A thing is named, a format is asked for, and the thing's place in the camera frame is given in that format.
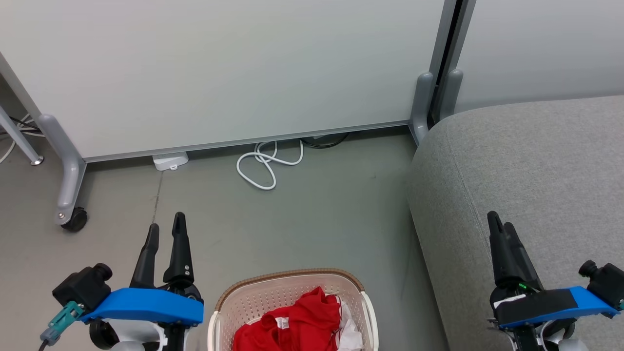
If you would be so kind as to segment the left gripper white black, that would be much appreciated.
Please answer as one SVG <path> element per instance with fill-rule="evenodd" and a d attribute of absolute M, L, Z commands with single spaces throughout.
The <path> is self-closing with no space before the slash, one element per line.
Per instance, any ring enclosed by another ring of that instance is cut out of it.
<path fill-rule="evenodd" d="M 91 313 L 91 341 L 105 351 L 185 351 L 203 323 L 203 298 L 195 281 L 184 213 L 175 214 L 165 285 L 154 285 L 159 226 L 152 223 L 130 286 L 108 295 Z M 173 284 L 190 284 L 176 287 Z"/>

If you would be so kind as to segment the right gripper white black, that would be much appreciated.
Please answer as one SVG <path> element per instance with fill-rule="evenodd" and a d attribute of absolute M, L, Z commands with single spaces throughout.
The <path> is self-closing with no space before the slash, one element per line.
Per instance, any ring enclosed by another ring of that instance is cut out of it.
<path fill-rule="evenodd" d="M 490 295 L 492 329 L 506 336 L 513 351 L 584 351 L 584 342 L 573 334 L 585 316 L 585 288 L 544 290 L 514 225 L 503 225 L 496 211 L 487 214 L 487 221 L 497 286 Z M 509 247 L 522 280 L 510 285 Z"/>

